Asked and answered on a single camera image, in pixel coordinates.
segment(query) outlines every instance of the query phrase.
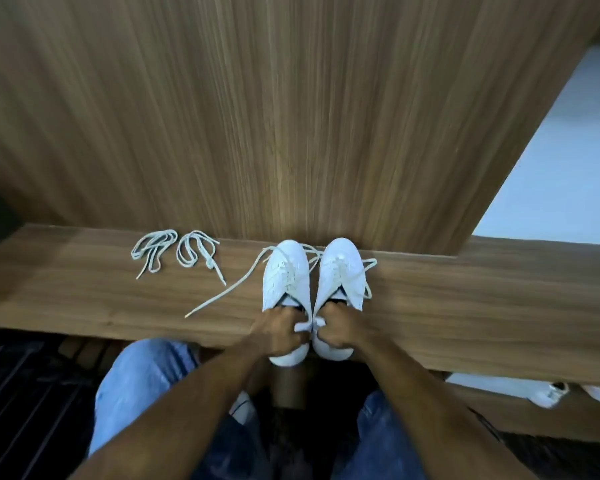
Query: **wooden panel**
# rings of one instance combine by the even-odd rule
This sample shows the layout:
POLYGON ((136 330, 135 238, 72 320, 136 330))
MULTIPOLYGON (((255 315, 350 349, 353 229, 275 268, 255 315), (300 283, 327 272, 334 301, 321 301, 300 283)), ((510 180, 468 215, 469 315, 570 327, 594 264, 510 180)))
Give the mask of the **wooden panel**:
POLYGON ((469 407, 506 433, 600 442, 600 403, 582 389, 571 391, 554 409, 547 410, 519 397, 450 387, 469 407))
POLYGON ((600 0, 0 0, 28 221, 455 253, 600 0))
MULTIPOLYGON (((175 250, 136 281, 140 234, 27 225, 0 245, 0 326, 226 347, 262 309, 264 265, 231 294, 175 250)), ((265 242, 224 240, 217 262, 238 280, 265 242)), ((372 252, 365 313, 429 369, 600 385, 600 246, 472 238, 459 258, 372 252)), ((316 291, 314 273, 313 293, 316 291)))

